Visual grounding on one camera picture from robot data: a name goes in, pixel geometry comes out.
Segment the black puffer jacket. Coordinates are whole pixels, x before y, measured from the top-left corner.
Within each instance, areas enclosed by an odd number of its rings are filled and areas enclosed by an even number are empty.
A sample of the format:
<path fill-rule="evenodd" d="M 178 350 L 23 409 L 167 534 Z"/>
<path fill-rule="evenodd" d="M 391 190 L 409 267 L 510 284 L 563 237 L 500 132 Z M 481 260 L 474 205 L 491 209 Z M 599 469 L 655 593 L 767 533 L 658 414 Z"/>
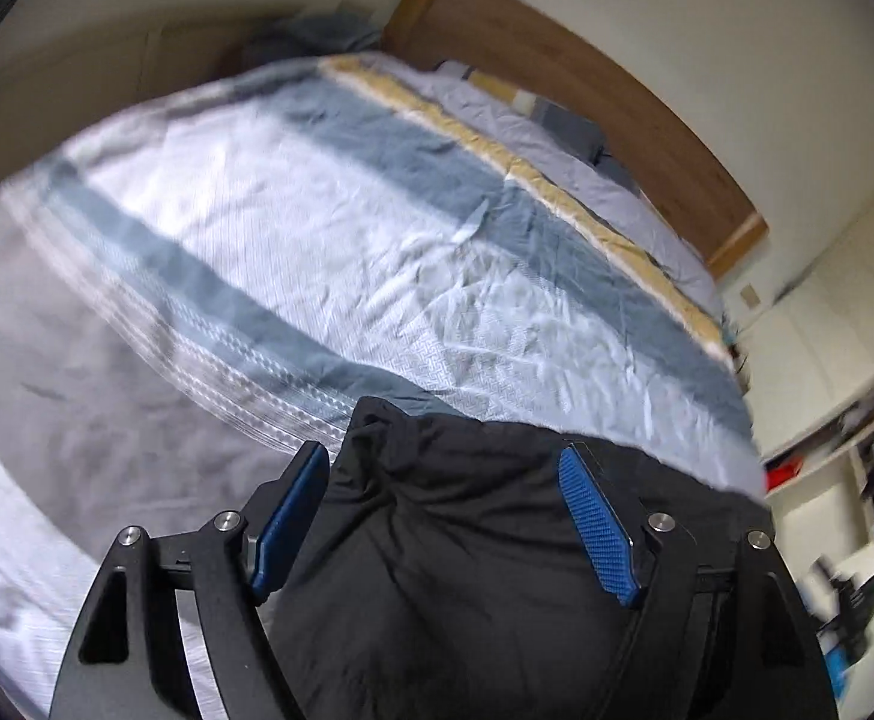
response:
<path fill-rule="evenodd" d="M 310 718 L 587 718 L 629 614 L 558 486 L 565 435 L 359 400 L 279 593 Z"/>

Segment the white wardrobe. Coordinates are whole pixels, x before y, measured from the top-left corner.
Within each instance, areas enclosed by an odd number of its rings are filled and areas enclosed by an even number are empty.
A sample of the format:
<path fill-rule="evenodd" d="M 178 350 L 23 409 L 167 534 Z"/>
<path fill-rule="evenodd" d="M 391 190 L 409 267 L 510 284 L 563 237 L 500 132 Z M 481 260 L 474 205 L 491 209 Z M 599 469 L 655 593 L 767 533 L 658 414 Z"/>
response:
<path fill-rule="evenodd" d="M 743 333 L 762 458 L 790 478 L 769 494 L 777 544 L 819 616 L 837 598 L 819 570 L 874 573 L 874 200 Z M 874 704 L 872 648 L 841 709 Z"/>

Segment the striped duvet cover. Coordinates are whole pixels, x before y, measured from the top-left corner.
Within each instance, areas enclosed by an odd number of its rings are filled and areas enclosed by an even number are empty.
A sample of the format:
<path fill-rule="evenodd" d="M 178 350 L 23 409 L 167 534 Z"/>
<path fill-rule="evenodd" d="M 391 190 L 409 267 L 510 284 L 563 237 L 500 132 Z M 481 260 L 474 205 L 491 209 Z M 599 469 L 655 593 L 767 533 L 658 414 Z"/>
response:
<path fill-rule="evenodd" d="M 764 493 L 717 323 L 359 59 L 129 107 L 0 184 L 0 684 L 30 717 L 124 523 L 190 528 L 355 403 L 531 422 Z"/>

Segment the grey blue pillow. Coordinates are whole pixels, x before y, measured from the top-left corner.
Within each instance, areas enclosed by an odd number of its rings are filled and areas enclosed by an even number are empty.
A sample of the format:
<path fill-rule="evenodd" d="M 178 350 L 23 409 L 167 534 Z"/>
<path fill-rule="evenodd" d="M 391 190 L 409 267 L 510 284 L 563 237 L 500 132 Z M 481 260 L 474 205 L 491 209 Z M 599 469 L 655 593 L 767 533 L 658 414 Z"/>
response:
<path fill-rule="evenodd" d="M 474 65 L 465 65 L 458 60 L 444 60 L 435 67 L 435 71 L 439 75 L 465 80 L 471 86 L 491 94 L 492 98 L 508 104 L 513 110 L 517 110 L 519 114 L 525 115 L 527 119 L 546 130 L 565 151 L 576 156 L 577 160 L 585 161 L 595 167 L 602 176 L 627 188 L 629 192 L 639 192 L 636 179 L 615 154 L 611 153 L 608 138 L 597 122 L 590 121 L 587 117 L 576 114 L 558 103 L 553 103 L 540 94 L 530 93 L 526 89 L 502 80 L 499 76 L 486 73 Z"/>

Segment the lavender bed sheet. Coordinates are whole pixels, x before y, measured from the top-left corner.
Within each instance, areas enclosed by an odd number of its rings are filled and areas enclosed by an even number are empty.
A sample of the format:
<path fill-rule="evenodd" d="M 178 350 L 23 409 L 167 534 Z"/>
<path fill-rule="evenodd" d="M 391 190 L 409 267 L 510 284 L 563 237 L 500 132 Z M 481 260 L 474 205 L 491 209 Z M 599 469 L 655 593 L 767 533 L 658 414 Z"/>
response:
<path fill-rule="evenodd" d="M 711 319 L 722 322 L 723 302 L 711 273 L 705 270 L 693 247 L 670 229 L 639 190 L 618 184 L 572 156 L 543 127 L 463 78 L 414 70 L 380 52 L 359 54 L 359 59 L 528 161 L 551 184 L 647 252 L 686 298 Z"/>

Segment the dark blue cloth pile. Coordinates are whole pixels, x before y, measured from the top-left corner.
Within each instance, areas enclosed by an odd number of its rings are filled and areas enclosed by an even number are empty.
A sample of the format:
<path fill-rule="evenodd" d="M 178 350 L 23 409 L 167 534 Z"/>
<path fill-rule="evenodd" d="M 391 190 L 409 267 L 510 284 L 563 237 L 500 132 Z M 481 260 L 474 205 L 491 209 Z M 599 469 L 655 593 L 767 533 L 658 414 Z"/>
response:
<path fill-rule="evenodd" d="M 282 16 L 253 34 L 240 50 L 240 68 L 253 70 L 281 60 L 377 50 L 382 30 L 354 10 Z"/>

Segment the wooden headboard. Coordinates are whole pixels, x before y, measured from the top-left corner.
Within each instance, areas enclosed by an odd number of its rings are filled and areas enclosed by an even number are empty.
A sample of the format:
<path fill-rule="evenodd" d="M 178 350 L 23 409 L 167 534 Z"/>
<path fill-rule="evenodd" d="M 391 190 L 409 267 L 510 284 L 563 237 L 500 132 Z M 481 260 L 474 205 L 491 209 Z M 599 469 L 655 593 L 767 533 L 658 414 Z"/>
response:
<path fill-rule="evenodd" d="M 728 275 L 768 236 L 743 188 L 657 94 L 522 0 L 400 0 L 382 46 L 417 68 L 460 60 L 597 122 L 712 277 Z"/>

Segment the beige wall socket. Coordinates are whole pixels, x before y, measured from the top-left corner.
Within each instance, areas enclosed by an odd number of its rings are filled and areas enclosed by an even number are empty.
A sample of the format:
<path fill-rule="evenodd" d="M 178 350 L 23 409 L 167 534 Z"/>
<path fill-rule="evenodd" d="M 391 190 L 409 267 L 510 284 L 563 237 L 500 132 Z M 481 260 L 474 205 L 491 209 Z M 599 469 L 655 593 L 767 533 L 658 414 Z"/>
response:
<path fill-rule="evenodd" d="M 761 298 L 751 284 L 746 284 L 740 289 L 740 299 L 748 310 L 755 310 L 761 304 Z"/>

